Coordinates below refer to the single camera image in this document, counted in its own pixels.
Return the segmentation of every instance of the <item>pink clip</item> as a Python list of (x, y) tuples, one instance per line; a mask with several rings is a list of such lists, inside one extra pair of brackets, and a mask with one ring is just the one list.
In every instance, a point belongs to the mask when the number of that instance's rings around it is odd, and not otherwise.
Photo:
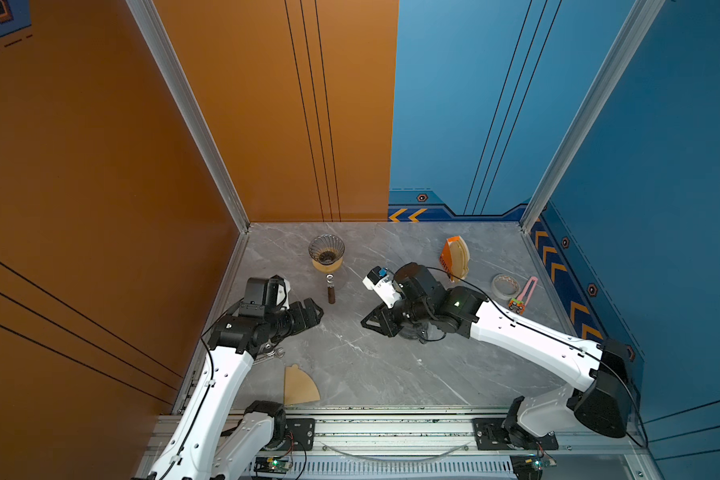
[[(530, 284), (533, 283), (534, 285), (530, 288), (530, 292), (528, 292), (528, 287)], [(523, 288), (523, 293), (520, 294), (518, 297), (518, 302), (523, 301), (523, 297), (525, 296), (525, 293), (528, 293), (528, 298), (525, 299), (525, 304), (527, 305), (528, 302), (530, 302), (530, 296), (534, 294), (534, 290), (536, 290), (536, 284), (539, 283), (539, 279), (535, 276), (532, 276), (528, 279), (528, 283), (525, 284), (525, 288)]]

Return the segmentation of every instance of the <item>mounting plate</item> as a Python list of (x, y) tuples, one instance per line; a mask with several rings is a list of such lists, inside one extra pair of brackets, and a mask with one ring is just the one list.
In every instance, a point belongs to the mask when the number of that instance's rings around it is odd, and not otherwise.
[(478, 450), (511, 450), (509, 434), (501, 426), (503, 421), (503, 418), (472, 418)]
[(286, 417), (286, 431), (293, 434), (294, 452), (298, 447), (303, 447), (307, 452), (312, 450), (315, 440), (314, 418)]
[[(472, 429), (474, 440), (478, 444), (478, 450), (514, 450), (510, 447), (512, 441), (509, 438), (509, 432), (501, 425), (504, 423), (502, 418), (472, 418)], [(541, 444), (544, 450), (557, 450), (557, 438), (554, 433), (536, 438), (534, 442), (525, 446), (527, 450), (535, 450), (536, 442)]]

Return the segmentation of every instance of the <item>orange filter box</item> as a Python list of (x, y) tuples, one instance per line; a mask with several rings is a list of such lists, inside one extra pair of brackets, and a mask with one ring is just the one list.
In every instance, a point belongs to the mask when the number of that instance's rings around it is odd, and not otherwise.
[(460, 236), (452, 236), (445, 241), (443, 251), (440, 254), (440, 264), (448, 272), (451, 282), (458, 278), (467, 278), (469, 273), (469, 249), (467, 243)]

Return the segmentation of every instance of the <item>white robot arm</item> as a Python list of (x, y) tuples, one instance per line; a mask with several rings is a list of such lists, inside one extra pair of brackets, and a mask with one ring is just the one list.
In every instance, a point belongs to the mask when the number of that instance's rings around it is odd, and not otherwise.
[(505, 348), (566, 381), (552, 392), (514, 400), (504, 420), (513, 446), (536, 448), (543, 438), (554, 437), (551, 432), (579, 425), (609, 437), (626, 434), (632, 396), (630, 354), (623, 344), (566, 335), (464, 286), (446, 290), (419, 264), (407, 264), (394, 275), (377, 266), (363, 283), (384, 301), (361, 321), (367, 329), (392, 337), (433, 324)]
[(259, 401), (217, 448), (232, 401), (261, 349), (320, 323), (322, 309), (312, 299), (288, 304), (288, 290), (278, 276), (251, 278), (240, 312), (234, 315), (235, 305), (213, 325), (197, 387), (148, 480), (237, 480), (259, 450), (284, 439), (283, 405)]

